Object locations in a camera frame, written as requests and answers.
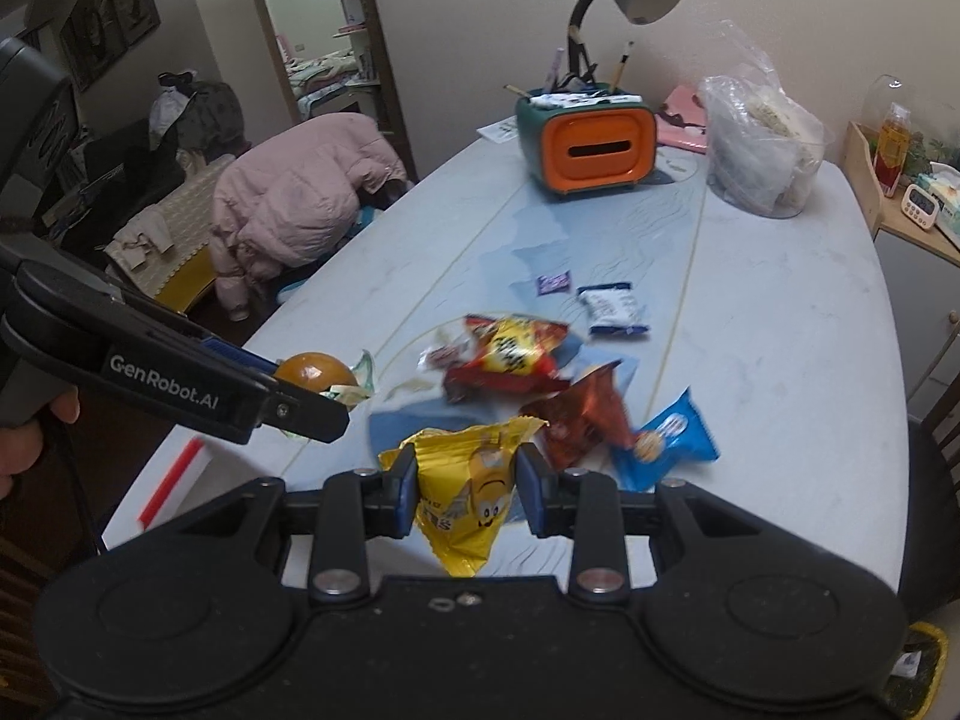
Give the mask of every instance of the cabinet door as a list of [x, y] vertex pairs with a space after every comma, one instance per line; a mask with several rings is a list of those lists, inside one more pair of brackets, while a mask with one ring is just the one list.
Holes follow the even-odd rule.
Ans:
[[[910, 391], [947, 341], [952, 331], [950, 312], [960, 313], [960, 268], [882, 230], [877, 235], [877, 254], [890, 293], [904, 386]], [[960, 340], [910, 401], [910, 415], [926, 415], [958, 373]]]

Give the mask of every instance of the purple candy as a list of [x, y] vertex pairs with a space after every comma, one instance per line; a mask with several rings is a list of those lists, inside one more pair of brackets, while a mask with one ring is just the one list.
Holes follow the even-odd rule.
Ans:
[[568, 293], [570, 291], [570, 271], [556, 276], [538, 276], [536, 278], [536, 294], [552, 295], [552, 293]]

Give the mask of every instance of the pen holder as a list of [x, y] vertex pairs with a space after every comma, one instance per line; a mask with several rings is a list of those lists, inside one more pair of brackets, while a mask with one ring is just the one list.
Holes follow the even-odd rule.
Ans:
[[530, 172], [558, 194], [637, 184], [656, 159], [656, 118], [642, 103], [536, 108], [517, 100]]

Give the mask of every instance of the bottle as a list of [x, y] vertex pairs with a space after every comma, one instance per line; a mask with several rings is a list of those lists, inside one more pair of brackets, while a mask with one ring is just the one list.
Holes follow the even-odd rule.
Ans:
[[880, 126], [874, 172], [883, 196], [892, 197], [899, 175], [904, 170], [906, 152], [910, 148], [910, 111], [897, 103], [890, 103], [887, 118]]

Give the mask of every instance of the wooden tray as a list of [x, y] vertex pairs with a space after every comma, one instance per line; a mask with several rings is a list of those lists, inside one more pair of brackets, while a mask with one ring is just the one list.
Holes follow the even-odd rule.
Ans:
[[880, 184], [874, 175], [874, 166], [870, 158], [870, 143], [867, 138], [877, 135], [862, 124], [850, 122], [847, 125], [847, 139], [844, 143], [843, 160], [840, 169], [853, 187], [853, 194], [867, 221], [867, 228], [873, 238], [880, 230], [892, 233], [905, 241], [923, 247], [938, 257], [960, 266], [960, 250], [954, 247], [947, 236], [933, 227], [922, 230], [906, 218], [901, 211], [904, 189], [898, 188], [893, 197], [884, 197]]

